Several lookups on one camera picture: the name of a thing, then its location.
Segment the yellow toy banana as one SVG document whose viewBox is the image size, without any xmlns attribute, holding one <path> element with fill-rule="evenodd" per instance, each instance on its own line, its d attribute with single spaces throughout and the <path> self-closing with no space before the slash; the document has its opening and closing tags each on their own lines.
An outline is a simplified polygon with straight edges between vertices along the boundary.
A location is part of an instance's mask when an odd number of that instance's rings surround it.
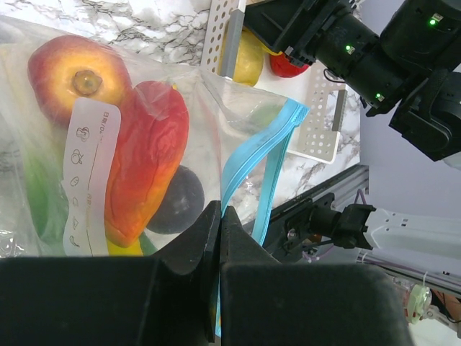
<svg viewBox="0 0 461 346">
<path fill-rule="evenodd" d="M 143 250 L 141 249 L 140 241 L 136 239 L 130 246 L 128 247 L 120 247 L 106 239 L 107 243 L 107 251 L 109 256 L 115 257 L 142 257 Z"/>
</svg>

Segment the orange red toy fruit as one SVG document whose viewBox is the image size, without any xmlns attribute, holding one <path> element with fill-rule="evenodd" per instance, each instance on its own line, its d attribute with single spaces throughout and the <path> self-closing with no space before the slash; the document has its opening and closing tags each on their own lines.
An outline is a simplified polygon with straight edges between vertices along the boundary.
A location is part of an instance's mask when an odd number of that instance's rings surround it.
<svg viewBox="0 0 461 346">
<path fill-rule="evenodd" d="M 104 227 L 110 241 L 128 247 L 159 209 L 184 156 L 189 111 L 174 86 L 143 81 L 124 98 L 120 112 Z"/>
</svg>

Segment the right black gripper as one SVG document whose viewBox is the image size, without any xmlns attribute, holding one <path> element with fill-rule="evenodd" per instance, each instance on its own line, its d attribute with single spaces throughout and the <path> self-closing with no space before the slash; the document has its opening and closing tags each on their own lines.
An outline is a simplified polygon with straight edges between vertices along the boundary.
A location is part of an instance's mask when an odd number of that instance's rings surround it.
<svg viewBox="0 0 461 346">
<path fill-rule="evenodd" d="M 433 161 L 460 152 L 460 3 L 404 1 L 380 33 L 350 1 L 262 1 L 246 29 L 296 66 L 321 62 Z"/>
</svg>

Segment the red yellow toy apple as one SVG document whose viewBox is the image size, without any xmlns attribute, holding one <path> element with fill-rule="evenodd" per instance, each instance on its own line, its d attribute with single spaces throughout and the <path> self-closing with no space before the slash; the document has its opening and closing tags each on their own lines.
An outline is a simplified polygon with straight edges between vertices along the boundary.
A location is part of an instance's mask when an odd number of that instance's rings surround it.
<svg viewBox="0 0 461 346">
<path fill-rule="evenodd" d="M 30 56 L 27 67 L 40 110 L 64 128 L 79 97 L 118 106 L 132 85 L 113 48 L 76 35 L 47 41 Z"/>
</svg>

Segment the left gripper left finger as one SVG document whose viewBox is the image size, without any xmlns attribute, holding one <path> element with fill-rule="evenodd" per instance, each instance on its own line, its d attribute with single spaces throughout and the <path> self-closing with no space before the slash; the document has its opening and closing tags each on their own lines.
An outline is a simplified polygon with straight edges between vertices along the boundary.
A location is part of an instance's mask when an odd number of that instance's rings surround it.
<svg viewBox="0 0 461 346">
<path fill-rule="evenodd" d="M 207 345 L 215 340 L 220 203 L 148 257 L 1 261 L 3 345 Z"/>
</svg>

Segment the dark purple toy mangosteen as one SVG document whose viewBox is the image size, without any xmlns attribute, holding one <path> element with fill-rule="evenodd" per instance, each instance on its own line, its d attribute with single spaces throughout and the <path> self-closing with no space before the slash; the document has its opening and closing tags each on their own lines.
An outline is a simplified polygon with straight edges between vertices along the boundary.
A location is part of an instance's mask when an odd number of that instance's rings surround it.
<svg viewBox="0 0 461 346">
<path fill-rule="evenodd" d="M 180 165 L 147 229 L 157 234 L 181 233 L 197 220 L 204 204 L 200 179 L 191 169 Z"/>
</svg>

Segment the green toy leafy vegetable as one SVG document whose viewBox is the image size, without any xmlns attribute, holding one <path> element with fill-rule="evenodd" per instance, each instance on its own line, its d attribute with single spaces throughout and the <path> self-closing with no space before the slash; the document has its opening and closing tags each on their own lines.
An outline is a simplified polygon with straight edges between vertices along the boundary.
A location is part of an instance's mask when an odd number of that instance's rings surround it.
<svg viewBox="0 0 461 346">
<path fill-rule="evenodd" d="M 63 232 L 68 200 L 61 186 L 64 149 L 31 151 L 23 156 L 24 182 L 32 222 L 45 256 L 65 255 Z"/>
</svg>

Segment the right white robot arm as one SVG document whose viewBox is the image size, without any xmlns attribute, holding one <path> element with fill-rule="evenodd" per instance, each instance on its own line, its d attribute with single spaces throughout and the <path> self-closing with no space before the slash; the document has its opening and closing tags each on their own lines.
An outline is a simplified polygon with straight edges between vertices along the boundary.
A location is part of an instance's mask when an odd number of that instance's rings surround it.
<svg viewBox="0 0 461 346">
<path fill-rule="evenodd" d="M 373 117 L 433 161 L 460 153 L 460 3 L 404 1 L 376 34 L 350 1 L 262 1 L 246 9 L 245 27 L 295 65 L 320 62 L 351 87 Z M 460 258 L 460 222 L 411 216 L 371 205 L 338 212 L 308 202 L 272 219 L 287 236 L 277 253 L 300 251 L 311 235 L 343 249 L 404 249 Z"/>
</svg>

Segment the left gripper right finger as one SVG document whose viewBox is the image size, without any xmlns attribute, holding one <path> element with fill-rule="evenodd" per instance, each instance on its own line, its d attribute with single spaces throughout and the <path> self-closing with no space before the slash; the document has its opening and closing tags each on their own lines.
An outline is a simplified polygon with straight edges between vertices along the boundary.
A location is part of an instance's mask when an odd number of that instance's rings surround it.
<svg viewBox="0 0 461 346">
<path fill-rule="evenodd" d="M 411 345 L 390 278 L 367 265 L 281 264 L 222 218 L 223 345 Z"/>
</svg>

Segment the clear zip top bag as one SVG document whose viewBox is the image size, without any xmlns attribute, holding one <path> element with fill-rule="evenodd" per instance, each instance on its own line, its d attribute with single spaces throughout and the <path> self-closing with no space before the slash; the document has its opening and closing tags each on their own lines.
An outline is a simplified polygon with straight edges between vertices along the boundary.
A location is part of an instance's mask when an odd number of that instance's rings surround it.
<svg viewBox="0 0 461 346">
<path fill-rule="evenodd" d="M 215 338 L 221 224 L 266 164 L 260 247 L 305 105 L 204 69 L 1 18 L 3 345 Z"/>
</svg>

